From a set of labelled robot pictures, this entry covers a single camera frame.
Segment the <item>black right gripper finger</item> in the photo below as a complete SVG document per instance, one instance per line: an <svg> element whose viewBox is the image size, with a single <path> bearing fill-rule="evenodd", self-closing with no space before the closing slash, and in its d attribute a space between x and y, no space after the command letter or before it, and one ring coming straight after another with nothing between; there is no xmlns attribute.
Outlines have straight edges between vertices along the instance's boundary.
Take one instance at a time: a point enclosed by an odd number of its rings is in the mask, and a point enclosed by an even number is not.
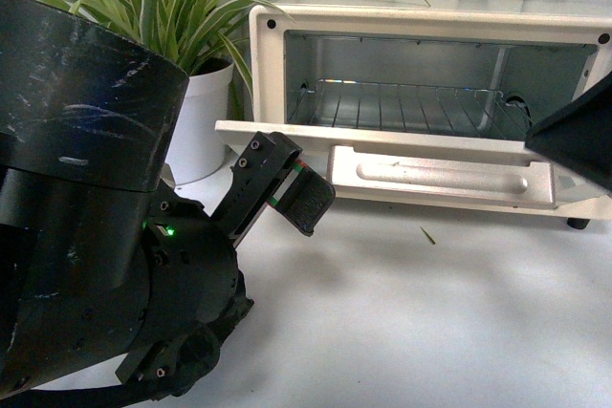
<svg viewBox="0 0 612 408"><path fill-rule="evenodd" d="M530 128L525 148L611 190L611 76Z"/></svg>

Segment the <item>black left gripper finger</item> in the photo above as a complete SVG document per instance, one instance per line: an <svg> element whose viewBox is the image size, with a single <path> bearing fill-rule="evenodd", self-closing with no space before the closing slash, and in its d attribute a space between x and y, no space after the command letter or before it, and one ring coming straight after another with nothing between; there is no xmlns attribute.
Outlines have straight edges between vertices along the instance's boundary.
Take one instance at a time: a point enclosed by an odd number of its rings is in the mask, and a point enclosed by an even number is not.
<svg viewBox="0 0 612 408"><path fill-rule="evenodd" d="M241 241L267 205L301 234L313 235L336 191L300 159L301 154L302 149L281 133L253 135L230 168L229 191L211 216L231 241Z"/></svg>

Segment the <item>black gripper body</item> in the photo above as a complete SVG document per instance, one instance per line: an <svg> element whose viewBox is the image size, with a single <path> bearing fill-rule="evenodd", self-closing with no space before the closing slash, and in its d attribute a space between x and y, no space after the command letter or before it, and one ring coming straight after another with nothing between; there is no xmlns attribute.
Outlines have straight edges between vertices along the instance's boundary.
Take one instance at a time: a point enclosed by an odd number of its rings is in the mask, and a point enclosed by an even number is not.
<svg viewBox="0 0 612 408"><path fill-rule="evenodd" d="M117 376L130 398L179 397L214 369L252 301L232 243L195 201L155 200L141 247L149 302Z"/></svg>

